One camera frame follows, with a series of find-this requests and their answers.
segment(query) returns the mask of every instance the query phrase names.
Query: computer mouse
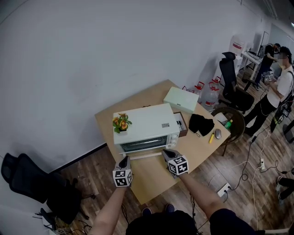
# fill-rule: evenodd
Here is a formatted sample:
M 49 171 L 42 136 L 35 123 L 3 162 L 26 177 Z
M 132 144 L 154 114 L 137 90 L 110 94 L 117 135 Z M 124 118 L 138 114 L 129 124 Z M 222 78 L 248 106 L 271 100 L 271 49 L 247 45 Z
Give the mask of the computer mouse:
M 221 138 L 221 130 L 215 129 L 215 137 L 219 140 Z

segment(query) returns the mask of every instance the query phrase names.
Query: shoe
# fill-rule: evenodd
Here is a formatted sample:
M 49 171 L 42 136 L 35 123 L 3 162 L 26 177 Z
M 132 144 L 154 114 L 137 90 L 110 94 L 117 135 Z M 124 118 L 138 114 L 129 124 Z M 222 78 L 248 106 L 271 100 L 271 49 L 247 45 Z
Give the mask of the shoe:
M 171 203 L 168 203 L 166 206 L 165 206 L 165 212 L 166 213 L 172 213 L 175 211 L 175 207 L 173 204 Z
M 148 216 L 148 215 L 152 215 L 152 211 L 150 210 L 150 208 L 146 207 L 142 210 L 142 216 Z
M 277 197 L 279 199 L 279 204 L 282 205 L 282 204 L 284 204 L 284 200 L 281 199 L 281 195 L 280 194 L 281 193 L 279 193 Z
M 245 127 L 244 134 L 249 135 L 250 137 L 253 136 L 253 134 L 249 131 L 248 127 Z
M 258 84 L 257 84 L 257 85 L 253 84 L 253 87 L 254 87 L 257 91 L 259 90 Z
M 276 191 L 277 191 L 277 192 L 279 192 L 280 189 L 281 189 L 281 185 L 279 184 L 279 181 L 280 181 L 281 178 L 282 178 L 282 177 L 279 176 L 279 177 L 277 178 L 277 181 L 276 181 Z

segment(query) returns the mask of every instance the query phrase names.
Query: floor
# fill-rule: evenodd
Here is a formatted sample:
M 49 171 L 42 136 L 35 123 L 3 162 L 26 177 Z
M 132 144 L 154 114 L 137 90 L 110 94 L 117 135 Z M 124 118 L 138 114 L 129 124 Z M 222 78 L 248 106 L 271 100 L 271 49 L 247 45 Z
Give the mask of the floor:
M 240 79 L 238 79 L 238 84 L 240 87 L 244 87 L 244 83 Z M 250 86 L 248 92 L 254 96 L 255 103 L 257 103 L 263 90 L 256 91 Z M 261 130 L 269 126 L 273 115 L 268 117 Z M 270 134 L 267 139 L 264 140 L 267 136 L 267 131 L 264 131 L 258 136 L 257 140 L 251 146 L 249 155 L 249 161 L 254 168 L 259 166 L 260 152 L 263 148 L 264 140 L 265 148 L 262 157 L 265 160 L 266 168 L 275 166 L 275 161 L 278 160 L 278 169 L 280 171 L 291 170 L 294 165 L 294 159 L 292 158 L 294 146 L 285 140 L 282 126 L 283 124 L 289 124 L 292 120 L 294 120 L 293 112 L 288 119 L 285 119 L 282 124 L 276 127 L 274 133 Z M 241 164 L 247 159 L 250 140 L 249 137 L 242 136 L 238 142 L 227 147 L 224 157 L 221 156 L 223 152 L 223 147 L 221 146 L 197 169 L 191 172 L 191 175 L 204 185 L 209 185 L 210 183 L 209 187 L 215 192 L 227 182 L 232 187 L 236 187 L 243 165 L 234 166 Z M 78 215 L 73 222 L 75 229 L 82 230 L 84 227 L 84 223 L 79 220 L 86 221 L 92 225 L 95 216 L 115 190 L 112 178 L 114 165 L 114 159 L 109 149 L 105 147 L 61 171 L 61 174 L 70 180 L 77 178 L 79 180 L 77 187 L 85 195 L 90 193 L 96 195 L 96 199 L 94 200 L 91 198 L 83 200 L 81 206 L 86 214 L 89 215 L 90 219 L 86 221 Z M 225 202 L 226 206 L 233 210 L 241 219 L 249 223 L 254 229 L 257 229 L 252 193 L 252 187 L 254 187 L 258 229 L 289 227 L 294 221 L 294 205 L 292 203 L 294 201 L 294 194 L 288 197 L 283 205 L 279 205 L 275 192 L 275 182 L 277 176 L 281 174 L 275 168 L 271 168 L 263 174 L 256 171 L 252 184 L 254 169 L 248 165 L 245 172 L 248 175 L 248 180 L 241 180 L 240 186 L 235 191 L 228 193 L 228 199 Z M 294 179 L 291 173 L 288 173 L 287 177 Z M 139 217 L 144 207 L 150 207 L 153 212 L 160 212 L 168 202 L 173 203 L 176 209 L 185 211 L 190 215 L 192 214 L 190 195 L 182 182 L 177 183 L 144 205 L 139 204 L 131 189 L 127 190 L 124 198 L 129 221 Z M 201 227 L 199 231 L 203 232 L 204 235 L 209 235 L 209 222 L 205 223 L 207 219 L 204 213 L 198 207 L 195 208 L 195 213 L 197 227 Z M 127 222 L 121 213 L 114 234 L 125 234 L 126 228 Z

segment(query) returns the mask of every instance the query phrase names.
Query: power strip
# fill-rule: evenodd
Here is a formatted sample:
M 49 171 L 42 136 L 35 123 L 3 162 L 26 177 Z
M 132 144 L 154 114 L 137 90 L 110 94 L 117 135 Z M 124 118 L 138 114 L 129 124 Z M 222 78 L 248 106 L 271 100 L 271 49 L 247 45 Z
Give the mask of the power strip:
M 217 192 L 217 195 L 219 197 L 222 197 L 224 194 L 226 194 L 225 191 L 229 191 L 230 190 L 230 184 L 229 183 L 226 183 L 218 192 Z
M 260 167 L 261 167 L 261 170 L 265 170 L 266 169 L 266 166 L 265 166 L 265 161 L 264 159 L 260 159 Z

